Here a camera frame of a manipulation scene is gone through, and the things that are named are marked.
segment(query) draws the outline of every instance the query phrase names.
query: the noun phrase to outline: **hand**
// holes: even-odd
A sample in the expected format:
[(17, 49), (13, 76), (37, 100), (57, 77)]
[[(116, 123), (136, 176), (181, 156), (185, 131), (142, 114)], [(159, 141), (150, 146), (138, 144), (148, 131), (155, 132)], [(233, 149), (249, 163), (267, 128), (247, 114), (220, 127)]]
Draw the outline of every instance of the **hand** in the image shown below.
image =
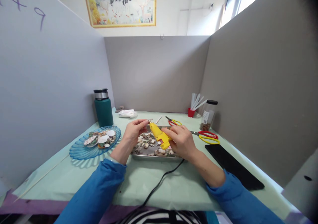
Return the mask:
[(126, 126), (123, 140), (130, 143), (132, 147), (137, 144), (140, 134), (147, 132), (146, 125), (149, 123), (147, 119), (134, 120)]
[(170, 130), (167, 128), (162, 128), (161, 130), (173, 139), (173, 141), (169, 141), (173, 152), (192, 162), (198, 152), (192, 133), (184, 125), (173, 126)]

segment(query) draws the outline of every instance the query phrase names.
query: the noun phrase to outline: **person's left hand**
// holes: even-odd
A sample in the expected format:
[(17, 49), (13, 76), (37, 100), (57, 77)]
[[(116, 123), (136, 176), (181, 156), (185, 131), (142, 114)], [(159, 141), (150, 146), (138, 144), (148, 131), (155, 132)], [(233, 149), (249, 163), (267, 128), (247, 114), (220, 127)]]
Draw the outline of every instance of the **person's left hand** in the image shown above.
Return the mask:
[(146, 125), (149, 123), (147, 119), (138, 119), (128, 123), (123, 140), (129, 142), (132, 147), (137, 144), (140, 134), (147, 131)]

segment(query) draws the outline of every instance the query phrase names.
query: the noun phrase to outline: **glass jar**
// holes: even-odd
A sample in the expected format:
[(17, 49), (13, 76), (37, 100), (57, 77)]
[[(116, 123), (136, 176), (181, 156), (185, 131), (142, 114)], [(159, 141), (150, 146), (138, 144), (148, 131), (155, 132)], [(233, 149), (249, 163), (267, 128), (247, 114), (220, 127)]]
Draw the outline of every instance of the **glass jar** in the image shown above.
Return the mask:
[(214, 116), (214, 106), (217, 105), (218, 102), (214, 100), (207, 100), (206, 104), (204, 105), (202, 120), (200, 124), (200, 130), (208, 131), (212, 124), (213, 116)]

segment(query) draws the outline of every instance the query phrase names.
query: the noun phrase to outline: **red cup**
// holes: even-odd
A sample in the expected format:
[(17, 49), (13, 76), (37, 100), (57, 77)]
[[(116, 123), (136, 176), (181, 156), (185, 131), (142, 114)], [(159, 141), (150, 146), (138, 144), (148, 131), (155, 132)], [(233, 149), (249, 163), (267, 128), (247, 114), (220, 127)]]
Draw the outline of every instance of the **red cup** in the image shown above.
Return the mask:
[(195, 111), (190, 110), (190, 108), (188, 108), (188, 117), (193, 117), (194, 116)]

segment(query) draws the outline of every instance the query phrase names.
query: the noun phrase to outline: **label on jar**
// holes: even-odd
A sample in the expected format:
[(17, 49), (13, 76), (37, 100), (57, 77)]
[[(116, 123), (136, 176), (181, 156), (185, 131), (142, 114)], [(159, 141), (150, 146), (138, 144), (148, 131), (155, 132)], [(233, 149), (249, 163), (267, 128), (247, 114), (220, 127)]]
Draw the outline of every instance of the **label on jar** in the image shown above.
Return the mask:
[(207, 111), (204, 111), (204, 112), (203, 112), (203, 116), (202, 116), (201, 123), (203, 123), (203, 124), (208, 123), (209, 114), (210, 114), (210, 113), (207, 112)]

